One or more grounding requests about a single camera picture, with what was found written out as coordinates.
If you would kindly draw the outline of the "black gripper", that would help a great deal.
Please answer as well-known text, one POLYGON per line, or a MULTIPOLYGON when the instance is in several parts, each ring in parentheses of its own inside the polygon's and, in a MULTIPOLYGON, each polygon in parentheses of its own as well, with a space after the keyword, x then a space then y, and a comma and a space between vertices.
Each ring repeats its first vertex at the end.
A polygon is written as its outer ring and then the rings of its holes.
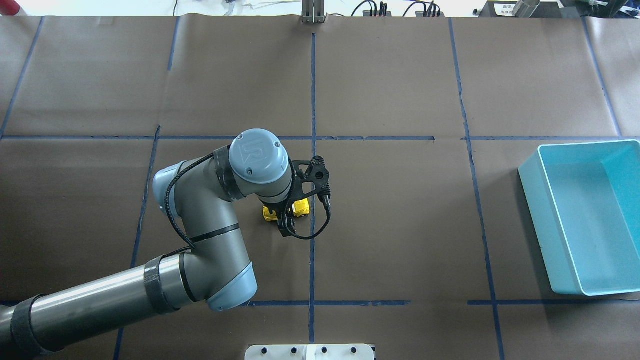
POLYGON ((260 196, 260 201, 263 203, 262 216, 265 221, 277 221, 278 230, 283 238, 294 237, 297 232, 295 231, 295 218, 301 217, 301 200, 291 200, 288 194, 279 194, 278 196, 265 197, 260 196), (291 210, 290 216, 281 216, 279 213, 284 210, 285 205, 289 205, 291 210))

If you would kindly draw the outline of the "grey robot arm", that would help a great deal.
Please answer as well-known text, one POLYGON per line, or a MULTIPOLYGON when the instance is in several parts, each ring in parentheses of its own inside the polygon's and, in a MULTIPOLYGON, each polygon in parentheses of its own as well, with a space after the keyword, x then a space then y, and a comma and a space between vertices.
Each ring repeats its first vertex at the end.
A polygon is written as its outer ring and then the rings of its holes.
MULTIPOLYGON (((229 138, 1 141, 1 303, 53 294, 185 244, 154 200, 154 174, 229 138)), ((256 344, 305 343, 301 306, 211 311, 203 302, 80 342, 55 360, 242 360, 256 344)))

